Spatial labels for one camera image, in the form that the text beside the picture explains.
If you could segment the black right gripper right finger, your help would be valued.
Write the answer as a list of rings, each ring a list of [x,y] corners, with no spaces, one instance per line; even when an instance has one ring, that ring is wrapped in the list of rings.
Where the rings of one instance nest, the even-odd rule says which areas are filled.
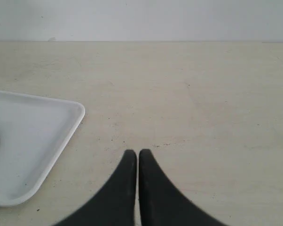
[[[139,204],[143,226],[223,226],[184,196],[160,168],[151,150],[139,153]]]

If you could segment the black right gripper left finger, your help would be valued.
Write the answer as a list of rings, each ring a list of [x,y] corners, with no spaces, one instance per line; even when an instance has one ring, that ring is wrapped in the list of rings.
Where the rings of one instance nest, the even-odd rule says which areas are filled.
[[[133,226],[137,156],[125,150],[118,166],[101,189],[57,226]]]

